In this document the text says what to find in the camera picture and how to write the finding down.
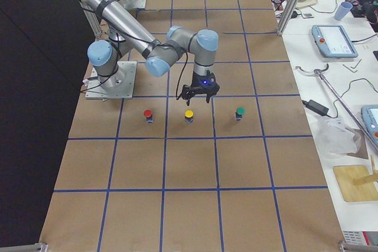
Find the green push button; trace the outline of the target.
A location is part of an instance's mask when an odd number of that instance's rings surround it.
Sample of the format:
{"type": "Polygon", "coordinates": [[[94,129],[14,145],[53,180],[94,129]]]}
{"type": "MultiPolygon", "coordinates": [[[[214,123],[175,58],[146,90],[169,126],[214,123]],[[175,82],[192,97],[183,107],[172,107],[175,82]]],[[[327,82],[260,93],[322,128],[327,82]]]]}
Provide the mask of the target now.
{"type": "Polygon", "coordinates": [[[235,111],[235,118],[237,121],[240,121],[243,119],[243,115],[245,113],[245,109],[243,107],[238,107],[235,111]]]}

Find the black power adapter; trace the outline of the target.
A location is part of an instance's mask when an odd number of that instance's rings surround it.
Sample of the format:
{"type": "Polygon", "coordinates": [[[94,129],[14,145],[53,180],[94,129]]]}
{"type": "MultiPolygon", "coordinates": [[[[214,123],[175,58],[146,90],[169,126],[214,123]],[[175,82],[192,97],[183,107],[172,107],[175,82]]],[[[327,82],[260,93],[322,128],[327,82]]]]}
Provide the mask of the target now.
{"type": "Polygon", "coordinates": [[[323,106],[322,104],[319,104],[316,101],[313,100],[308,100],[302,101],[302,104],[307,108],[310,109],[311,111],[317,113],[320,116],[326,116],[328,114],[329,108],[323,106]]]}

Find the clear plastic bag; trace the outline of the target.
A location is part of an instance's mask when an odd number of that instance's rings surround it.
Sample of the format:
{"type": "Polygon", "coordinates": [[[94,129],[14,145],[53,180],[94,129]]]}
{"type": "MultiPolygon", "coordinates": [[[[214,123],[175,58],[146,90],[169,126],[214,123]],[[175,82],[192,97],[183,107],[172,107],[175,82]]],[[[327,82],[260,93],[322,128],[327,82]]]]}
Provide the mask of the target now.
{"type": "Polygon", "coordinates": [[[322,154],[368,159],[366,143],[361,130],[347,126],[343,119],[320,117],[311,126],[315,127],[315,144],[322,154]]]}

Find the blue teach pendant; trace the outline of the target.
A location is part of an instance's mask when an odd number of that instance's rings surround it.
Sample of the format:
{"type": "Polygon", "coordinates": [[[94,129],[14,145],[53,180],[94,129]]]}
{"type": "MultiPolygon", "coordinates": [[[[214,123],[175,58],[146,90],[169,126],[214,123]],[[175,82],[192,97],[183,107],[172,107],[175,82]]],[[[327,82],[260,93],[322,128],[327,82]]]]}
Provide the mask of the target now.
{"type": "Polygon", "coordinates": [[[311,34],[323,57],[357,58],[359,56],[342,25],[313,25],[311,34]]]}
{"type": "Polygon", "coordinates": [[[361,117],[366,127],[365,137],[377,150],[377,105],[367,105],[361,108],[361,117]]]}

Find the small colourful remote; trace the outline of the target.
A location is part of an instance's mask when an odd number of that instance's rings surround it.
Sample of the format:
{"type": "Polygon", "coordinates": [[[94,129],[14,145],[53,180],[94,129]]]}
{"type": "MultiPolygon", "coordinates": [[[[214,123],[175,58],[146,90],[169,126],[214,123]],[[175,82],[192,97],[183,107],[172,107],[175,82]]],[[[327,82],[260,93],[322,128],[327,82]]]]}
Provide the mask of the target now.
{"type": "Polygon", "coordinates": [[[313,14],[311,14],[311,13],[303,13],[303,14],[302,14],[302,17],[303,17],[304,19],[307,19],[307,18],[313,18],[314,16],[313,16],[313,14]]]}

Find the wooden cutting board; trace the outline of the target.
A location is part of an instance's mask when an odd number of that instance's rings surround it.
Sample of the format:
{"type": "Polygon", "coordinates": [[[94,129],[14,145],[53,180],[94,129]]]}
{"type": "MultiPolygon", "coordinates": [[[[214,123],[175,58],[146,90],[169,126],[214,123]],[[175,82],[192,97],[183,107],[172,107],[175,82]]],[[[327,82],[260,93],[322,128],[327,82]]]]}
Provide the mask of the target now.
{"type": "Polygon", "coordinates": [[[333,172],[345,202],[377,201],[377,173],[364,165],[335,166],[333,172]]]}

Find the red push button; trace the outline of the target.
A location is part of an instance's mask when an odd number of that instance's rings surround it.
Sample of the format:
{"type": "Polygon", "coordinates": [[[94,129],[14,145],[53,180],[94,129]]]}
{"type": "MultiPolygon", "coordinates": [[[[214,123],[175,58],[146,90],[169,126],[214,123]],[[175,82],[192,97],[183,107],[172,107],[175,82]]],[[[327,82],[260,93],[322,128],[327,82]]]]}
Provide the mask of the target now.
{"type": "Polygon", "coordinates": [[[144,111],[144,117],[147,123],[153,123],[154,122],[154,115],[151,109],[146,109],[144,111]]]}

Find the light blue plastic cup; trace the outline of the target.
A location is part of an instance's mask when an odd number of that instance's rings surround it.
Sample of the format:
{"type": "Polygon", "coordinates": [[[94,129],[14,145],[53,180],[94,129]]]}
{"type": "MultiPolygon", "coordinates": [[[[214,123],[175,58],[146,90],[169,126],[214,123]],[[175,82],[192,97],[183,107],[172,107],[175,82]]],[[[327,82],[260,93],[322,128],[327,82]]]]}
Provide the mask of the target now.
{"type": "Polygon", "coordinates": [[[341,21],[353,8],[353,4],[347,1],[343,1],[339,4],[335,14],[334,19],[337,21],[341,21]]]}

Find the yellow push button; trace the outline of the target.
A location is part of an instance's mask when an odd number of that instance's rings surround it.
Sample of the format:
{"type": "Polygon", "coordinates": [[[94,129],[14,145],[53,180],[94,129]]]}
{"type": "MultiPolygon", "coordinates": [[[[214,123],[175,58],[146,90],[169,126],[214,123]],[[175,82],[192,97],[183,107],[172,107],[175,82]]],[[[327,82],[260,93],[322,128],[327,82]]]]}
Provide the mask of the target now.
{"type": "Polygon", "coordinates": [[[192,110],[186,110],[184,113],[184,119],[188,124],[192,123],[194,120],[194,112],[192,110]]]}

